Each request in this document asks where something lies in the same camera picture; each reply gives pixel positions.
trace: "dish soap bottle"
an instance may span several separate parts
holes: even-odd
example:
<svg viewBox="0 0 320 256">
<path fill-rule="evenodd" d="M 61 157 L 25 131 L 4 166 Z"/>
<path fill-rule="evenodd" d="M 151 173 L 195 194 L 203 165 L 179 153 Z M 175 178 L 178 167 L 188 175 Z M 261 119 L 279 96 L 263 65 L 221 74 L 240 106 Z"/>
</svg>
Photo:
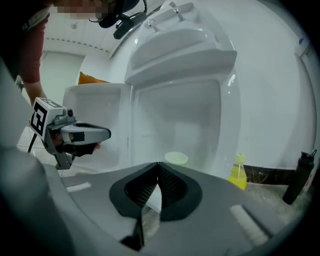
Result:
<svg viewBox="0 0 320 256">
<path fill-rule="evenodd" d="M 244 154 L 236 154 L 235 163 L 232 166 L 231 174 L 228 178 L 228 181 L 242 190 L 245 190 L 247 187 L 247 175 L 244 168 L 245 160 L 246 156 Z"/>
</svg>

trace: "orange object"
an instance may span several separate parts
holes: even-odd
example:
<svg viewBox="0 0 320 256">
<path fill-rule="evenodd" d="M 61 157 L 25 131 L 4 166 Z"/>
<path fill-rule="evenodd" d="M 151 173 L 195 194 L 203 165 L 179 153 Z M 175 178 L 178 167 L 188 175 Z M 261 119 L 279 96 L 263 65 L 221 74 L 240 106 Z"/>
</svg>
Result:
<svg viewBox="0 0 320 256">
<path fill-rule="evenodd" d="M 93 76 L 80 72 L 78 85 L 94 84 L 94 83 L 109 83 L 109 82 L 96 79 Z"/>
</svg>

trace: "person's arm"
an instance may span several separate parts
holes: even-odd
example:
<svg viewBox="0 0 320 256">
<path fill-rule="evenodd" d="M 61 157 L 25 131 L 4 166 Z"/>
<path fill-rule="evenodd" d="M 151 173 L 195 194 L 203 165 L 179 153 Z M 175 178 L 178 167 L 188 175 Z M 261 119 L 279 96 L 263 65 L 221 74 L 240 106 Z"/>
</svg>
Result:
<svg viewBox="0 0 320 256">
<path fill-rule="evenodd" d="M 40 82 L 40 60 L 47 22 L 48 18 L 26 33 L 19 51 L 19 75 L 22 78 L 31 105 L 34 104 L 36 97 L 46 98 Z"/>
<path fill-rule="evenodd" d="M 44 91 L 42 90 L 40 81 L 34 82 L 34 83 L 23 82 L 23 85 L 24 85 L 26 93 L 29 96 L 31 106 L 34 105 L 36 97 L 39 97 L 39 98 L 46 98 L 47 97 L 45 95 Z"/>
</svg>

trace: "white wall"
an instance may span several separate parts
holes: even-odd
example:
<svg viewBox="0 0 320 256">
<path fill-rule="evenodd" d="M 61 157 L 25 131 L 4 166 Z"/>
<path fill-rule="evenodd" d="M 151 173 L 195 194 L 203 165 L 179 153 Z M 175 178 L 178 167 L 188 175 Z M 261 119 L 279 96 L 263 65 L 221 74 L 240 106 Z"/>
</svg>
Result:
<svg viewBox="0 0 320 256">
<path fill-rule="evenodd" d="M 46 96 L 62 104 L 65 89 L 76 84 L 84 58 L 81 56 L 45 52 L 40 66 L 40 81 Z M 25 90 L 23 96 L 29 101 Z"/>
<path fill-rule="evenodd" d="M 297 35 L 256 0 L 199 1 L 219 20 L 238 51 L 242 118 L 238 152 L 246 155 L 249 165 L 294 169 L 300 151 L 314 147 L 316 133 L 312 87 L 295 55 Z M 111 62 L 87 56 L 82 72 L 122 83 L 135 35 Z"/>
</svg>

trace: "black water bottle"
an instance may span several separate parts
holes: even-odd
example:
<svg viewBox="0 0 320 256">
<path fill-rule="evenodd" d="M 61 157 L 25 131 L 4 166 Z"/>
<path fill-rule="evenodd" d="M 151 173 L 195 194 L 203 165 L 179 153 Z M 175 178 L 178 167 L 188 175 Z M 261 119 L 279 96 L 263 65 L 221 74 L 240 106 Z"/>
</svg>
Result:
<svg viewBox="0 0 320 256">
<path fill-rule="evenodd" d="M 288 189 L 286 190 L 283 201 L 288 205 L 296 200 L 297 196 L 300 194 L 301 190 L 304 188 L 312 169 L 315 166 L 315 154 L 317 150 L 315 149 L 312 154 L 301 152 L 301 157 L 298 160 L 298 166 L 292 175 Z"/>
</svg>

